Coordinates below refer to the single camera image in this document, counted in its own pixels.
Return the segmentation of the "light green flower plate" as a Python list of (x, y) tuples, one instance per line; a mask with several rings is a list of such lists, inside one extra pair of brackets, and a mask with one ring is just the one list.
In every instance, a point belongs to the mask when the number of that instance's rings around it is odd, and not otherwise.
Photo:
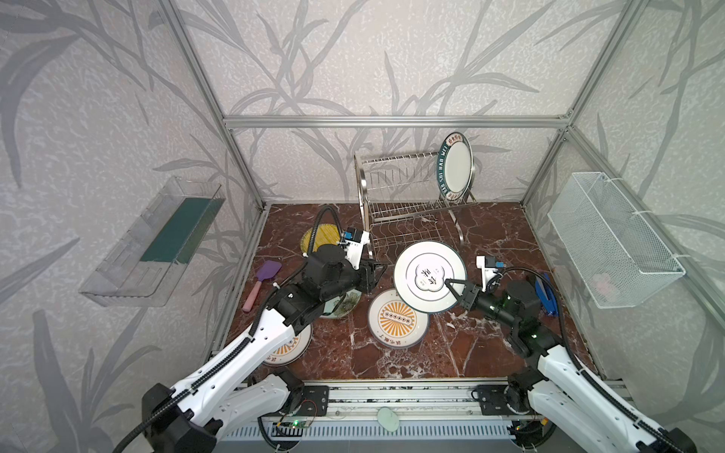
[(362, 293), (358, 290), (350, 290), (341, 296), (327, 301), (323, 307), (321, 318), (323, 319), (344, 319), (360, 303)]

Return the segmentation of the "white plate black quatrefoil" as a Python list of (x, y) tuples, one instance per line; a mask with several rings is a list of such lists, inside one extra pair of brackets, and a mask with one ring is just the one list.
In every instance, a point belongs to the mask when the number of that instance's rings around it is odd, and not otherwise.
[(445, 285), (448, 279), (467, 280), (467, 270), (458, 252), (444, 243), (414, 243), (396, 260), (395, 289), (404, 303), (421, 313), (443, 313), (457, 305)]

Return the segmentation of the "white plate green text rim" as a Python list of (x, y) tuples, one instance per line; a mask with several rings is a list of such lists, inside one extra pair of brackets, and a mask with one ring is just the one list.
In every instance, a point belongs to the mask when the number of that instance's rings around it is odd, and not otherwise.
[(447, 201), (458, 201), (470, 188), (474, 159), (469, 141), (461, 132), (447, 135), (436, 159), (436, 183)]

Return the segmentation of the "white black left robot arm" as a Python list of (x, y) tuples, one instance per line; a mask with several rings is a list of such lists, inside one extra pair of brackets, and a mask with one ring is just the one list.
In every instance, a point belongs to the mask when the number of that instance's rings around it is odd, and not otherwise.
[(337, 243), (308, 245), (304, 264), (260, 305), (251, 325), (172, 387), (157, 384), (143, 396), (143, 420), (115, 447), (123, 452), (139, 436), (156, 452), (211, 452), (237, 424), (281, 410), (302, 383), (273, 375), (241, 389), (272, 353), (333, 313), (347, 293), (371, 293), (387, 266), (364, 256), (370, 226), (338, 231)]

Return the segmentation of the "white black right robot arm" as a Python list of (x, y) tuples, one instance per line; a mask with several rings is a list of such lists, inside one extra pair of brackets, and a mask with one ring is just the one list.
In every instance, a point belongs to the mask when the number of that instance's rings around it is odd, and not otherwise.
[(509, 343), (527, 364), (509, 378), (516, 410), (543, 416), (587, 452), (696, 451), (683, 431), (663, 428), (582, 364), (564, 330), (541, 323), (541, 300), (528, 279), (510, 282), (501, 296), (462, 279), (444, 283), (464, 309), (508, 328)]

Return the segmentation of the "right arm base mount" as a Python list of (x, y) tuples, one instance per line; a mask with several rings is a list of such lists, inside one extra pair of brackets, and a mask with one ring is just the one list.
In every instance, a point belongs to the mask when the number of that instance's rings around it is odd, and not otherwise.
[(470, 396), (482, 415), (526, 415), (531, 411), (525, 394), (510, 385), (478, 385)]

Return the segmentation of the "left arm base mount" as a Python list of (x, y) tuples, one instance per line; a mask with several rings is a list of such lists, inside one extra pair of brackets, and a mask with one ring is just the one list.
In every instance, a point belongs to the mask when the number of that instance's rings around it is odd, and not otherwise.
[(303, 385), (290, 392), (281, 413), (307, 417), (325, 416), (330, 403), (330, 387)]

